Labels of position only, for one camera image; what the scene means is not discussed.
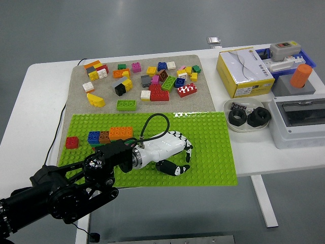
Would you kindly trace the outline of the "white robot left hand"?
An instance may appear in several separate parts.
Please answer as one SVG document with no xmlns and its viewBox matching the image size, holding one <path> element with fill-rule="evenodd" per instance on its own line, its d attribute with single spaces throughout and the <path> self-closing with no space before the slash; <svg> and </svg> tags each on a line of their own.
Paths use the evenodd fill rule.
<svg viewBox="0 0 325 244">
<path fill-rule="evenodd" d="M 156 169 L 162 173 L 178 176 L 186 172 L 188 164 L 178 166 L 169 161 L 173 155 L 186 151 L 186 162 L 190 162 L 193 146 L 191 142 L 178 131 L 169 131 L 158 139 L 144 142 L 144 148 L 136 146 L 133 149 L 133 168 L 141 169 L 150 162 L 156 163 Z"/>
</svg>

